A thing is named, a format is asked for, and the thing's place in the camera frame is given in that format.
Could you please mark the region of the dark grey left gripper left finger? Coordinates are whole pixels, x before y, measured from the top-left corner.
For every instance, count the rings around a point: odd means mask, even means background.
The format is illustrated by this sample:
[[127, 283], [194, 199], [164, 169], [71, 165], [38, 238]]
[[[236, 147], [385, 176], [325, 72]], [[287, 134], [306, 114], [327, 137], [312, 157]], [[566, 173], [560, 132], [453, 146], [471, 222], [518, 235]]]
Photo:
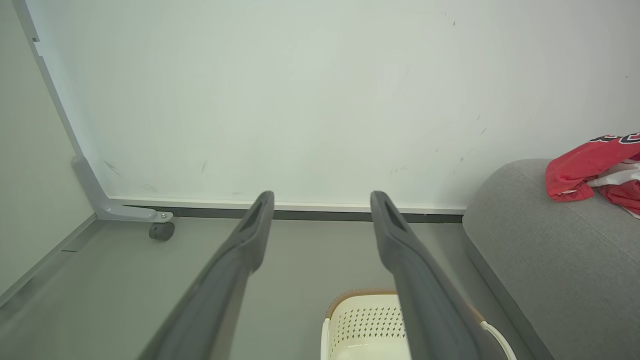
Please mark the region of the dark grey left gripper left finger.
[[227, 360], [249, 277], [265, 259], [275, 195], [259, 194], [142, 351], [141, 360]]

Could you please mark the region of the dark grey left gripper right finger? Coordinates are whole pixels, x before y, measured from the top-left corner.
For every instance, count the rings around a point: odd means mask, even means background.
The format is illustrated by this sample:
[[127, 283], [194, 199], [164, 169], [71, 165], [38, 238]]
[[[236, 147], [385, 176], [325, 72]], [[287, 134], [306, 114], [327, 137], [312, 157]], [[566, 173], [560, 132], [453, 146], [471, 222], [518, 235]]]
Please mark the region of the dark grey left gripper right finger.
[[505, 360], [498, 340], [482, 328], [390, 196], [370, 194], [375, 241], [391, 273], [414, 360]]

